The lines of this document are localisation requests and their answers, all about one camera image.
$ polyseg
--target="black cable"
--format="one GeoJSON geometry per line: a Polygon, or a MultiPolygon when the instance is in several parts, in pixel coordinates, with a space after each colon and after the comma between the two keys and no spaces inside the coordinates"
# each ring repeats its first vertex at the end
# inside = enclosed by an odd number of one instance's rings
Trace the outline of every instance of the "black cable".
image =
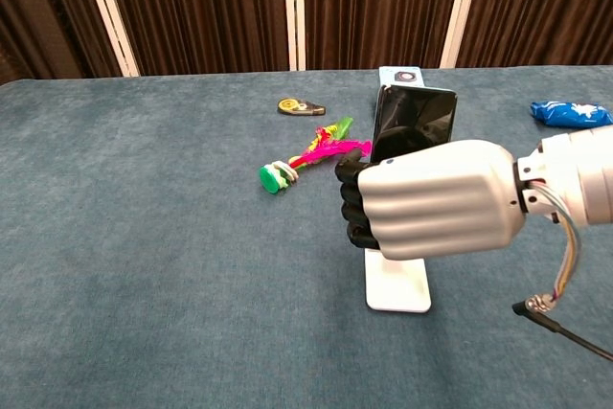
{"type": "Polygon", "coordinates": [[[524,318],[528,318],[530,321],[537,323],[539,326],[542,326],[543,328],[546,328],[551,332],[557,332],[558,334],[562,334],[567,339],[570,339],[576,344],[581,345],[590,352],[593,352],[609,361],[613,361],[613,353],[601,349],[600,347],[597,347],[596,345],[592,344],[591,342],[588,342],[582,337],[579,337],[578,335],[564,328],[560,323],[552,320],[548,316],[542,313],[528,310],[525,302],[518,302],[517,304],[513,304],[513,311],[515,312],[515,314],[523,316],[524,318]]]}

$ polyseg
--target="robotic hand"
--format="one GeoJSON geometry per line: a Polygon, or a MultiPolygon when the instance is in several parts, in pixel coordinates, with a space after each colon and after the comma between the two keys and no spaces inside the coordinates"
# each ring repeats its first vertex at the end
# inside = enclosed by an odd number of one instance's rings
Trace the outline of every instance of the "robotic hand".
{"type": "Polygon", "coordinates": [[[578,227],[613,222],[613,126],[543,139],[515,160],[504,148],[457,141],[383,160],[336,167],[351,242],[406,261],[508,246],[527,213],[562,224],[564,261],[550,293],[513,310],[613,361],[613,354],[577,338],[544,315],[572,277],[580,254],[578,227]]]}

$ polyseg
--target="white wall strip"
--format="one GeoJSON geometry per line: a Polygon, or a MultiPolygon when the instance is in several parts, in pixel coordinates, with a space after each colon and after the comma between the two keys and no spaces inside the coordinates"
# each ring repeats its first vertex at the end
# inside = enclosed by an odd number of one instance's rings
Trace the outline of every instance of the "white wall strip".
{"type": "Polygon", "coordinates": [[[444,40],[441,68],[456,67],[456,61],[460,53],[462,37],[464,36],[464,27],[470,11],[471,2],[472,0],[453,1],[453,9],[451,10],[451,17],[449,18],[447,36],[444,40]]]}
{"type": "Polygon", "coordinates": [[[96,3],[124,77],[138,77],[140,72],[125,32],[124,21],[117,7],[117,1],[96,0],[96,3]]]}
{"type": "Polygon", "coordinates": [[[304,71],[307,68],[305,0],[296,0],[296,30],[298,41],[298,70],[304,71]]]}
{"type": "Polygon", "coordinates": [[[285,0],[287,21],[287,50],[289,53],[289,70],[297,69],[296,58],[296,0],[285,0]]]}

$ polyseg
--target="black and yellow object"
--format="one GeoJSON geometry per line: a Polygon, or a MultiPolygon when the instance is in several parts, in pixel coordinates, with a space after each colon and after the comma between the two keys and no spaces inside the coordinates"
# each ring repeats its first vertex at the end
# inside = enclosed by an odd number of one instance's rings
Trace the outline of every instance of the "black and yellow object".
{"type": "Polygon", "coordinates": [[[279,112],[287,115],[324,115],[326,108],[305,100],[283,98],[277,105],[279,112]]]}

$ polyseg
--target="colorful toy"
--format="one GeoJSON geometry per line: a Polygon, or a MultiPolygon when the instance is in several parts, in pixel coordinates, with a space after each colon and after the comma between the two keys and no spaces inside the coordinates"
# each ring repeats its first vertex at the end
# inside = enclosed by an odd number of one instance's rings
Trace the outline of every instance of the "colorful toy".
{"type": "Polygon", "coordinates": [[[344,117],[336,124],[318,127],[315,139],[298,156],[291,157],[287,163],[276,161],[260,168],[260,181],[270,193],[286,189],[298,180],[297,170],[308,165],[315,165],[327,157],[347,153],[355,148],[362,150],[362,155],[371,153],[372,143],[345,139],[353,124],[351,117],[344,117]]]}

